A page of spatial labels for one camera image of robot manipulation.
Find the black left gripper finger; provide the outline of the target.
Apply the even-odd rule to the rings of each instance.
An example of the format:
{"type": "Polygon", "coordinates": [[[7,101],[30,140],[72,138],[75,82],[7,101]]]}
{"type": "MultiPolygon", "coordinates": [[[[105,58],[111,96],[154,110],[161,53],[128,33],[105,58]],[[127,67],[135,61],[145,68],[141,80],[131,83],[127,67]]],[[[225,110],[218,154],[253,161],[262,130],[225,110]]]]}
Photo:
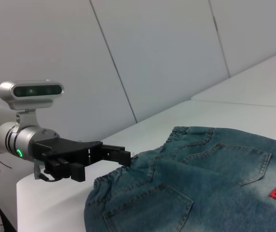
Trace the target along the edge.
{"type": "Polygon", "coordinates": [[[85,167],[83,164],[71,163],[70,164],[70,177],[77,182],[85,181],[85,167]]]}
{"type": "Polygon", "coordinates": [[[122,146],[103,145],[101,147],[103,160],[117,162],[126,167],[131,165],[131,153],[122,146]]]}

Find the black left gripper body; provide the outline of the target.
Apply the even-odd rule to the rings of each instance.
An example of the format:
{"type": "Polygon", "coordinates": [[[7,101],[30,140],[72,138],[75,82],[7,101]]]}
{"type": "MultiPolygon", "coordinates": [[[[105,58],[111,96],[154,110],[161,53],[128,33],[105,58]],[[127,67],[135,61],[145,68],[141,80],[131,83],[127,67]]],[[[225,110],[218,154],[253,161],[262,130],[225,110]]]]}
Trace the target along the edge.
{"type": "Polygon", "coordinates": [[[79,163],[84,167],[103,159],[101,142],[76,142],[63,138],[53,138],[31,143],[31,152],[35,160],[44,164],[44,171],[39,178],[59,181],[70,177],[70,164],[79,163]]]}

